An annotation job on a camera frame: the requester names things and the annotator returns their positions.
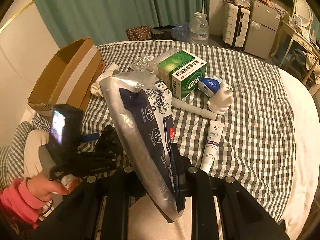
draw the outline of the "red label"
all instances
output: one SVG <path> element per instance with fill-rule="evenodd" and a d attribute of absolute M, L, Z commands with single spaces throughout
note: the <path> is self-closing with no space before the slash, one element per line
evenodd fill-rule
<path fill-rule="evenodd" d="M 174 139 L 174 127 L 170 128 L 170 138 L 173 141 L 173 139 Z"/>

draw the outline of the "white pipe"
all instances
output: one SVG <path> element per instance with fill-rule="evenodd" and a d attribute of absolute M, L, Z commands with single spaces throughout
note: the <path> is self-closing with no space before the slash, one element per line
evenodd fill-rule
<path fill-rule="evenodd" d="M 216 120 L 216 118 L 217 118 L 216 113 L 213 113 L 207 109 L 203 109 L 203 108 L 199 108 L 199 107 L 187 104 L 187 103 L 185 103 L 177 98 L 174 98 L 174 97 L 172 97 L 171 105 L 173 107 L 176 107 L 176 108 L 188 111 L 188 112 L 192 112 L 194 114 L 201 115 L 202 117 L 208 118 L 211 120 Z"/>
<path fill-rule="evenodd" d="M 201 12 L 204 14 L 204 0 L 202 0 L 202 9 Z"/>

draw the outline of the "desk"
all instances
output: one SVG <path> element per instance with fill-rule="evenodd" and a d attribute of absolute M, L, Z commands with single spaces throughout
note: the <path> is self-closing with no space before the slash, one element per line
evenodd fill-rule
<path fill-rule="evenodd" d="M 296 41 L 302 47 L 304 47 L 310 54 L 314 55 L 314 52 L 312 49 L 314 49 L 315 47 L 309 41 L 307 41 L 301 34 L 299 34 L 293 28 L 291 28 L 287 23 L 282 22 L 282 26 L 280 27 L 280 29 L 278 31 L 276 48 L 275 48 L 274 52 L 271 54 L 271 57 L 273 57 L 277 53 L 281 39 L 283 37 L 283 34 L 285 34 L 285 33 L 291 37 L 291 40 L 290 40 L 289 46 L 284 54 L 284 57 L 279 65 L 279 68 L 281 68 L 285 58 L 287 57 L 293 41 Z"/>

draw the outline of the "pink sleeve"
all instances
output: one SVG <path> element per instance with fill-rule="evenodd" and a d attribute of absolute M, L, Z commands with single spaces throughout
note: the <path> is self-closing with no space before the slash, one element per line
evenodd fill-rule
<path fill-rule="evenodd" d="M 10 187 L 0 191 L 0 202 L 5 210 L 13 211 L 30 225 L 37 221 L 45 205 L 30 193 L 25 179 L 15 179 Z"/>

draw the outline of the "green medicine box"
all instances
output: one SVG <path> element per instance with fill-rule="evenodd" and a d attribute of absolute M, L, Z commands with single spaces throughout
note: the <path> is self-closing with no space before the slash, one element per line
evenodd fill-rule
<path fill-rule="evenodd" d="M 183 99 L 205 75 L 207 63 L 186 50 L 181 50 L 158 64 L 160 79 L 174 97 Z"/>

